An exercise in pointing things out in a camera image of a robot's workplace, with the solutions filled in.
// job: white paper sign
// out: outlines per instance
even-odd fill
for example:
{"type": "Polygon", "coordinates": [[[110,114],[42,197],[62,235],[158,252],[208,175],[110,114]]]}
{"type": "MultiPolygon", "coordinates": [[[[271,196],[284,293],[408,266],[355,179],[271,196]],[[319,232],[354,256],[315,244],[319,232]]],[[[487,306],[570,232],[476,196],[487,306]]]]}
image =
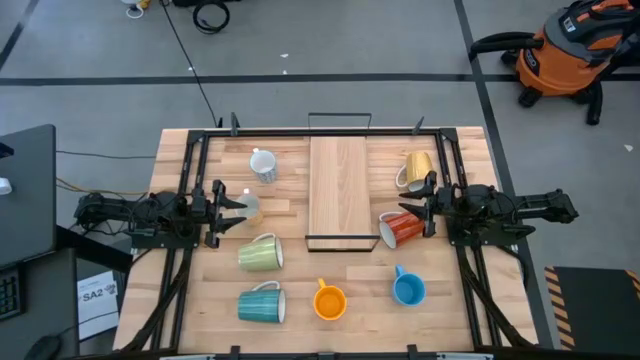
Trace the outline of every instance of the white paper sign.
{"type": "Polygon", "coordinates": [[[113,272],[111,271],[78,281],[80,340],[118,326],[117,295],[118,286],[113,280],[113,272]]]}

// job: wooden table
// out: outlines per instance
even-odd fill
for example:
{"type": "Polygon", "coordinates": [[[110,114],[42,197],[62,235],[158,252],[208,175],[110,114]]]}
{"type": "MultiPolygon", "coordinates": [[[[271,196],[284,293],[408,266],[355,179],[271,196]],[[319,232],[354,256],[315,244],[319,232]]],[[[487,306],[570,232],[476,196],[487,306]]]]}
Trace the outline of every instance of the wooden table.
{"type": "MultiPolygon", "coordinates": [[[[497,185],[483,129],[457,130],[469,183],[497,185]]],[[[181,129],[162,133],[150,191],[177,190],[187,132],[181,129]]],[[[400,210],[394,179],[406,155],[426,151],[439,174],[440,169],[433,137],[368,137],[366,142],[372,234],[378,234],[378,215],[400,210]]],[[[449,167],[454,169],[450,150],[447,146],[449,167]]],[[[192,169],[198,153],[196,148],[192,169]]],[[[407,344],[417,344],[419,351],[471,350],[460,273],[454,248],[447,241],[444,220],[436,219],[435,237],[415,239],[395,250],[381,241],[371,253],[309,253],[304,241],[308,231],[308,164],[308,137],[211,141],[204,189],[209,192],[214,179],[227,185],[230,198],[250,188],[260,197],[265,218],[255,228],[246,224],[232,228],[221,236],[219,249],[201,246],[195,251],[180,352],[228,353],[232,345],[240,345],[243,353],[404,352],[407,344]],[[275,183],[261,184],[250,171],[248,161],[255,147],[276,155],[279,173],[275,183]],[[238,248],[265,232],[275,232],[282,239],[283,269],[258,273],[240,270],[238,248]],[[410,308],[393,302],[390,292],[396,264],[424,279],[428,295],[422,305],[410,308]],[[347,311],[337,321],[321,320],[313,311],[318,277],[342,288],[348,297],[347,311]],[[238,320],[238,295],[267,280],[279,280],[286,292],[285,322],[274,325],[238,320]]],[[[194,181],[192,175],[189,186],[194,181]]],[[[494,300],[520,333],[535,342],[517,261],[495,248],[483,249],[494,300]]],[[[132,269],[115,348],[131,340],[155,307],[165,253],[162,249],[153,250],[132,269]]],[[[470,252],[468,257],[473,262],[470,252]]],[[[476,304],[483,340],[488,344],[486,317],[477,299],[476,304]]],[[[167,314],[164,345],[168,344],[173,310],[167,314]]]]}

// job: black mat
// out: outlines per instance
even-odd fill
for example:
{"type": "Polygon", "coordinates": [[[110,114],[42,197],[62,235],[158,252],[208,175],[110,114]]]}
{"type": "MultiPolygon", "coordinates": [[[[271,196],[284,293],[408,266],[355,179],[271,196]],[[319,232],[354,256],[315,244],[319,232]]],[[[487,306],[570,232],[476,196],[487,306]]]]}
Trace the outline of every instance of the black mat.
{"type": "Polygon", "coordinates": [[[547,267],[563,349],[640,355],[640,277],[627,270],[547,267]]]}

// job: mug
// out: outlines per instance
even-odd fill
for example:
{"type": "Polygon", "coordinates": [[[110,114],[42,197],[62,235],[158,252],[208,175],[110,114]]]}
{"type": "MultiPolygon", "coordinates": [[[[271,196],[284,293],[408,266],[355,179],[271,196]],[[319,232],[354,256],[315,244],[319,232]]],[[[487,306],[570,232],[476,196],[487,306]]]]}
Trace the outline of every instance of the mug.
{"type": "Polygon", "coordinates": [[[429,171],[433,170],[431,159],[427,153],[415,151],[407,155],[406,165],[402,165],[400,171],[396,174],[396,186],[407,187],[409,191],[417,191],[424,186],[424,178],[429,171]],[[406,170],[407,182],[400,184],[400,174],[406,170]]]}
{"type": "Polygon", "coordinates": [[[406,272],[401,265],[396,265],[396,281],[391,292],[393,299],[405,306],[418,306],[427,296],[424,281],[418,275],[406,272]]]}
{"type": "Polygon", "coordinates": [[[327,286],[323,279],[318,279],[320,290],[313,297],[313,308],[324,320],[337,320],[347,310],[347,297],[339,288],[327,286]]]}
{"type": "Polygon", "coordinates": [[[271,151],[253,149],[249,167],[263,184],[276,181],[276,156],[271,151]]]}
{"type": "Polygon", "coordinates": [[[238,318],[247,321],[259,321],[281,324],[284,321],[286,302],[284,290],[277,281],[267,281],[245,291],[238,298],[238,318]],[[275,289],[262,290],[275,285],[275,289]]]}
{"type": "Polygon", "coordinates": [[[417,235],[422,235],[424,230],[424,221],[410,212],[387,212],[381,214],[378,220],[380,220],[380,236],[392,249],[417,235]]]}
{"type": "Polygon", "coordinates": [[[266,233],[238,249],[238,264],[247,271],[277,270],[284,264],[282,244],[274,233],[266,233]]]}
{"type": "Polygon", "coordinates": [[[235,209],[236,216],[246,217],[245,222],[251,226],[260,225],[264,216],[260,211],[260,198],[250,194],[249,189],[244,189],[244,194],[236,199],[237,202],[247,205],[243,209],[235,209]]]}

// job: yellow mug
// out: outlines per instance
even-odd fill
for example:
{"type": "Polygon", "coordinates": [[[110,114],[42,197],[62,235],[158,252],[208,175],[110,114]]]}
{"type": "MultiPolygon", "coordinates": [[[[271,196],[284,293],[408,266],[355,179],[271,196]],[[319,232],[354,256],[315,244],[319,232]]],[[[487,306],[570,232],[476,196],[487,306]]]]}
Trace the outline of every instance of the yellow mug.
{"type": "Polygon", "coordinates": [[[417,191],[424,186],[424,178],[429,171],[433,170],[431,159],[427,153],[415,151],[407,155],[407,164],[402,165],[398,174],[396,174],[396,186],[408,187],[409,191],[417,191]],[[407,182],[400,184],[400,174],[406,170],[407,182]]]}
{"type": "Polygon", "coordinates": [[[339,288],[324,283],[318,279],[320,290],[313,297],[313,308],[316,314],[324,320],[337,320],[347,310],[347,297],[339,288]]]}

